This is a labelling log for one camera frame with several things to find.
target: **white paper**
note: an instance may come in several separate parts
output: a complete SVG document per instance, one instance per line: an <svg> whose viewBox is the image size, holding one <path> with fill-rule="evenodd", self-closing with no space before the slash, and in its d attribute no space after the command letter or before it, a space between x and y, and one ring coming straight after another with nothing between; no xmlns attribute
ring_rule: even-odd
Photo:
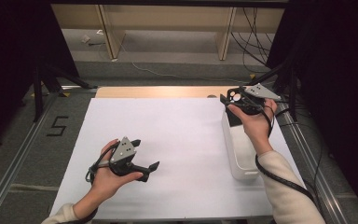
<svg viewBox="0 0 358 224"><path fill-rule="evenodd" d="M104 202L95 219L175 220L270 216L261 177L231 175L218 99L92 99L51 210L76 203L90 189L89 167L110 140L140 139L133 163L160 161L146 183L134 181ZM298 170L278 123L274 148Z"/></svg>

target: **person's right hand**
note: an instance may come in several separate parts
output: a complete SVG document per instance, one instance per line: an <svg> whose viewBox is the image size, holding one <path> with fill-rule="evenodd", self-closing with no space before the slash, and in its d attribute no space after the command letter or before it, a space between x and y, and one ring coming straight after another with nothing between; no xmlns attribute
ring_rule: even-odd
<svg viewBox="0 0 358 224"><path fill-rule="evenodd" d="M269 117L269 120L272 120L277 109L276 103L271 99L266 99L264 105L264 112ZM262 114L247 115L235 105L229 105L228 109L241 120L243 129L251 139L257 154L265 152L270 147L269 124L266 118Z"/></svg>

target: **black panel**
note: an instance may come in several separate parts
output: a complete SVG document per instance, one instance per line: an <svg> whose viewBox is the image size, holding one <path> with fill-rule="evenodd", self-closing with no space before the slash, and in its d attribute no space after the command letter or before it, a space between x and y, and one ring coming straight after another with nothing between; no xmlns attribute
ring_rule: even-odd
<svg viewBox="0 0 358 224"><path fill-rule="evenodd" d="M358 196L358 3L331 2L304 73L302 93L324 141Z"/></svg>
<svg viewBox="0 0 358 224"><path fill-rule="evenodd" d="M0 132L33 83L33 73L39 63L48 63L68 76L78 77L50 5L1 0ZM57 74L49 71L43 71L43 74L56 80Z"/></svg>

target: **cable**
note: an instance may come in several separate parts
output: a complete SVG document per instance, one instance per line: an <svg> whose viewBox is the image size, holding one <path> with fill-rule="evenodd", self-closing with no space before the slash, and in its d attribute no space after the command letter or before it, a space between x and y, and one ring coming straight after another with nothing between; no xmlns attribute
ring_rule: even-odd
<svg viewBox="0 0 358 224"><path fill-rule="evenodd" d="M243 39L241 33L237 33L237 34L243 40L243 42L245 42L247 45L252 46L254 48L257 48L257 49L263 49L263 50L266 50L266 51L270 51L270 49L264 49L264 48L261 48L259 46L254 45L254 44L251 44L249 38L248 38L248 40Z"/></svg>
<svg viewBox="0 0 358 224"><path fill-rule="evenodd" d="M94 176L97 173L97 170L99 168L98 165L100 164L101 160L103 159L103 157L106 155L106 153L109 150L112 150L112 155L115 154L115 151L119 144L120 144L120 142L118 141L118 142L114 143L112 146L110 146L109 148L107 148L104 151L104 153L101 154L100 158L98 158L98 160L96 162L94 162L94 164L91 165L91 167L89 168L89 170L86 173L86 181L87 182L90 182L92 185L92 182L94 181Z"/></svg>
<svg viewBox="0 0 358 224"><path fill-rule="evenodd" d="M298 123L298 122L283 124L283 125L280 125L280 127L286 127L286 126L291 126L291 125L302 125L302 126L308 127L309 129L313 130L315 133L318 133L315 129L313 129L309 125L303 124L303 123ZM318 175L318 172L319 172L319 167L321 165L322 155L323 155L323 148L324 148L324 145L323 145L321 139L319 139L319 146L320 146L319 159L318 159L318 162L316 164L315 174L313 175L313 178L312 178L312 181L313 181L313 186L312 187L315 189L315 197L316 197L316 201L317 201L316 205L318 206L318 210L321 213L322 218L324 219L324 210L322 209L322 203L321 203L321 201L319 199L319 192L318 192L318 188L316 186L316 179L317 179L317 175Z"/></svg>
<svg viewBox="0 0 358 224"><path fill-rule="evenodd" d="M257 36L257 27L256 27L256 18L257 18L257 7L254 7L254 22L253 22L253 25L251 24L249 18L248 18L248 15L246 14L246 11L245 11L245 8L243 7L242 8L242 11L243 11L243 14L245 15L245 18L246 20L248 21L248 24L249 24L249 27L251 28L251 34L249 35L249 38L252 34L254 34L255 36L255 39L256 39L256 43L257 43L257 46L258 46L258 50L260 52L260 56L261 58L263 59L264 63L266 62L266 60L264 59L263 57L263 54L261 53L261 49L263 50L264 54L266 55L266 57L268 57L267 53L264 51L264 48L260 42L260 40L258 39L258 36Z"/></svg>
<svg viewBox="0 0 358 224"><path fill-rule="evenodd" d="M263 65L266 65L265 63L263 63L261 60L259 60L258 58L256 58L251 52L249 52L249 50L247 50L246 48L244 48L240 42L238 42L237 38L235 38L234 34L232 34L232 37L234 38L235 42L237 42L237 44L247 53L249 54L249 56L251 56L252 58L254 58L256 61L258 61L259 63L263 64Z"/></svg>
<svg viewBox="0 0 358 224"><path fill-rule="evenodd" d="M120 43L120 46L124 49L124 51L126 53L128 53L121 43ZM180 77L180 76L171 75L171 74L160 74L160 73L151 71L151 70L146 69L146 68L138 67L132 60L131 60L131 63L136 69L138 69L140 71L146 71L148 73L151 73L151 74L154 74L154 75L157 75L157 76L160 76L160 77L177 77L177 78L182 78L182 79L202 79L202 80L208 80L208 81L233 81L233 82L239 82L239 83L241 83L243 85L247 84L247 82L239 81L239 80L236 80L236 79L230 79L230 78Z"/></svg>

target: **floor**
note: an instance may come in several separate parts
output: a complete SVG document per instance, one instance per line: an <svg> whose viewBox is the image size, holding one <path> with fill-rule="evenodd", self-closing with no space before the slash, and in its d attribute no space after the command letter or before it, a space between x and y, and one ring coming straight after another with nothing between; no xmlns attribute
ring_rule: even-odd
<svg viewBox="0 0 358 224"><path fill-rule="evenodd" d="M184 68L185 64L188 71L194 69L193 66L197 67L197 64L238 66L239 68L234 70L235 73L243 72L246 75L240 73L235 74L235 76L237 78L246 76L244 79L250 79L251 75L260 76L259 71L268 71L257 60L248 54L244 55L243 50L233 37L230 40L227 58L224 61L218 60L212 33L130 31L126 34L118 58L112 61L108 57L104 36L101 31L62 30L62 32L76 65L79 67L83 66L84 63L128 63L130 65L125 69L129 70L129 74L135 74L136 76L140 70L145 70L143 66L147 66L149 63L158 63L158 67L163 67L163 64L167 64L169 67L171 64L180 64L181 68ZM238 34L234 35L240 43L245 45ZM247 39L248 34L241 35L243 39ZM86 43L82 42L85 38L89 38ZM270 48L270 39L273 40L273 35L259 36L259 41L264 49ZM248 50L260 61L263 61L263 57L266 58L264 52L263 56L261 56L258 48L248 47ZM170 69L154 70L157 68L152 68L147 69L147 73L156 78L171 75L170 73L172 72ZM102 72L100 70L87 72L84 72L83 69L79 70L81 70L79 71L81 76L83 73L98 74ZM175 85L171 80L165 83ZM272 83L273 79L263 84L270 86ZM49 208L46 207L46 203L52 204L54 202L55 194L61 183L59 178L50 177L62 175L65 172L65 164L71 156L71 148L76 142L76 134L81 128L88 101L95 94L95 91L83 91L79 88L74 88L71 83L65 83L64 87L71 96L55 100L49 100L54 99L51 98L51 95L46 96L49 114L46 115L46 123L40 124L40 126L49 126L55 122L54 119L57 118L57 115L68 115L69 118L73 118L70 122L74 125L68 125L66 132L69 132L70 135L67 138L61 140L56 138L55 141L51 141L51 138L43 137L51 132L51 129L34 126L34 123L29 119L34 115L32 90L24 97L26 105L19 109L3 133L5 143L0 147L0 181L7 173L7 169L11 167L10 163L13 158L18 158L18 155L16 155L17 150L8 149L23 148L24 144L31 145L32 148L22 155L23 160L20 162L20 169L11 177L13 184L0 207L0 223L29 223L29 220L41 220L40 218L48 215ZM287 108L287 104L280 104L280 110L285 108ZM297 123L294 123L288 113L281 114L278 117L278 122L295 161L298 162L297 167L303 178L311 182L310 184L312 185L315 173L317 173L318 177L314 183L319 187L319 191L315 192L315 194L321 199L321 207L324 211L326 222L358 223L358 200L356 195L352 192L334 159L329 157L328 148L324 145L323 138L319 135L317 127L308 113L306 102L303 102L301 97L297 99L296 112ZM29 130L32 129L35 129L37 133L35 140L25 142L24 139L28 139ZM57 148L66 145L67 147L63 147L62 151L56 151ZM43 148L46 151L51 150L51 152L43 154L35 150L35 148ZM271 217L252 218L247 221L247 223L264 224L269 223ZM198 221L191 223L220 222ZM231 223L243 222L232 220Z"/></svg>

